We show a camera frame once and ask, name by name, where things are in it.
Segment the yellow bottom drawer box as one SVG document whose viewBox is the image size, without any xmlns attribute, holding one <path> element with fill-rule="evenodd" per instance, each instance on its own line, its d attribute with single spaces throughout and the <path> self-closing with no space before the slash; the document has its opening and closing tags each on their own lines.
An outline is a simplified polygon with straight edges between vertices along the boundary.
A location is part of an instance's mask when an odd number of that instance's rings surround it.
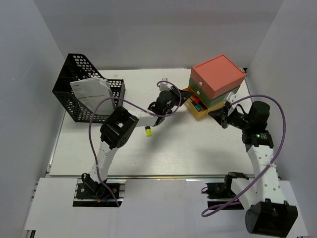
<svg viewBox="0 0 317 238">
<path fill-rule="evenodd" d="M 207 96 L 204 96 L 204 94 L 197 96 L 190 87 L 187 87 L 183 89 L 183 91 L 190 92 L 192 93 L 192 95 L 184 103 L 184 105 L 187 107 L 189 112 L 196 120 L 200 120 L 203 117 L 207 116 L 209 112 L 216 111 L 222 108 L 225 104 L 225 99 L 229 95 L 229 93 L 236 93 L 238 89 L 239 87 L 235 88 L 233 91 L 229 91 L 211 100 Z"/>
</svg>

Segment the orange black highlighter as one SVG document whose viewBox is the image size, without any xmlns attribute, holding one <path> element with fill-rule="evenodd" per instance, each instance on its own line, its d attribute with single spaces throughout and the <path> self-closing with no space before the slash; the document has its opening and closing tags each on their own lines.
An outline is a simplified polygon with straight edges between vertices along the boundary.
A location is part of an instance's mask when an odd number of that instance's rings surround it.
<svg viewBox="0 0 317 238">
<path fill-rule="evenodd" d="M 201 101 L 201 100 L 200 100 L 198 97 L 195 97 L 195 98 L 194 98 L 194 102 L 195 102 L 195 103 L 199 103 L 200 101 Z"/>
</svg>

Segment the blue black highlighter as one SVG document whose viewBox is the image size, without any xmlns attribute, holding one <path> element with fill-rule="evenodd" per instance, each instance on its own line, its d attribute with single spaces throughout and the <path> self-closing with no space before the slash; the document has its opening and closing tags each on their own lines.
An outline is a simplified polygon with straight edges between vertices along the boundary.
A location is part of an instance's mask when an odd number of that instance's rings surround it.
<svg viewBox="0 0 317 238">
<path fill-rule="evenodd" d="M 200 112 L 202 110 L 202 108 L 199 105 L 195 105 L 195 109 Z"/>
</svg>

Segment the coral top drawer box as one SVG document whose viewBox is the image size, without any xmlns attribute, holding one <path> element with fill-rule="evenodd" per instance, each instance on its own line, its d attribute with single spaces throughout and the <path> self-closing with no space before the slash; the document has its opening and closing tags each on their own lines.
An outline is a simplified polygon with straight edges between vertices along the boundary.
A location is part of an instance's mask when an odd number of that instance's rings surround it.
<svg viewBox="0 0 317 238">
<path fill-rule="evenodd" d="M 225 55 L 219 55 L 191 68 L 190 77 L 210 98 L 240 86 L 245 73 Z"/>
</svg>

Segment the white safety instruction booklet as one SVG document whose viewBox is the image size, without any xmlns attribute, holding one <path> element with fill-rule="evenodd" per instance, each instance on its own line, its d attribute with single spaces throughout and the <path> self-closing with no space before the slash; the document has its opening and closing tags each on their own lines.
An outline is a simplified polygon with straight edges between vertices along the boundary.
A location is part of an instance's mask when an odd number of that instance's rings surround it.
<svg viewBox="0 0 317 238">
<path fill-rule="evenodd" d="M 69 84 L 75 97 L 92 112 L 102 100 L 113 97 L 107 79 L 92 77 Z"/>
</svg>

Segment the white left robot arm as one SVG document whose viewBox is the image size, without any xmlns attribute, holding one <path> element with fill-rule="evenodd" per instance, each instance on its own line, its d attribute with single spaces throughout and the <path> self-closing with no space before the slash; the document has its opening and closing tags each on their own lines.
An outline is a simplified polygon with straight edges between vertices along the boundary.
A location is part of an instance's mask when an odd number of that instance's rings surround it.
<svg viewBox="0 0 317 238">
<path fill-rule="evenodd" d="M 132 111 L 123 106 L 117 107 L 100 128 L 101 140 L 98 152 L 93 151 L 95 164 L 83 181 L 89 181 L 87 191 L 94 198 L 104 194 L 110 165 L 118 149 L 124 146 L 137 127 L 144 127 L 150 133 L 151 127 L 160 125 L 166 117 L 182 106 L 192 96 L 192 92 L 179 90 L 172 86 L 160 92 L 156 101 L 150 103 L 146 110 Z"/>
</svg>

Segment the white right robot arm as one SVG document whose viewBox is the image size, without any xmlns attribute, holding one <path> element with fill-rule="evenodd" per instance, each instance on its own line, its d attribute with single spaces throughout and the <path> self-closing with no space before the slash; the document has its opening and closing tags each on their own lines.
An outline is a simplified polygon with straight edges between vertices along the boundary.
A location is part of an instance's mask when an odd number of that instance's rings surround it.
<svg viewBox="0 0 317 238">
<path fill-rule="evenodd" d="M 245 225 L 248 233 L 285 238 L 296 219 L 298 210 L 286 200 L 273 160 L 273 140 L 266 129 L 270 106 L 252 102 L 249 112 L 238 112 L 227 103 L 209 115 L 221 125 L 242 130 L 242 142 L 252 163 L 255 179 L 249 181 L 243 173 L 229 172 L 224 193 L 236 199 L 246 209 Z"/>
</svg>

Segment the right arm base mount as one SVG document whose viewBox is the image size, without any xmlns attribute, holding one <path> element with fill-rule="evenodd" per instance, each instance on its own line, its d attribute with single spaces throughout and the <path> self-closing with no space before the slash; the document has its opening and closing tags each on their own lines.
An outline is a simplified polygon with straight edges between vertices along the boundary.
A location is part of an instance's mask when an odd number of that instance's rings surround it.
<svg viewBox="0 0 317 238">
<path fill-rule="evenodd" d="M 201 189 L 201 192 L 207 195 L 209 208 L 225 204 L 236 196 L 236 193 L 231 190 L 233 179 L 246 179 L 248 181 L 249 177 L 244 173 L 229 172 L 225 176 L 224 182 L 209 182 Z"/>
</svg>

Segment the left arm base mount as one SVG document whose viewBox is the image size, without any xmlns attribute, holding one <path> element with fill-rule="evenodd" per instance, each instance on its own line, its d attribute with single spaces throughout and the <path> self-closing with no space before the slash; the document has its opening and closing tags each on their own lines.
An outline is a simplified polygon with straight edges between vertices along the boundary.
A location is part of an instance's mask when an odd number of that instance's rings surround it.
<svg viewBox="0 0 317 238">
<path fill-rule="evenodd" d="M 73 207 L 101 207 L 118 208 L 124 197 L 123 183 L 104 183 L 111 192 L 98 181 L 94 181 L 88 173 L 81 175 L 81 182 L 77 182 Z"/>
</svg>

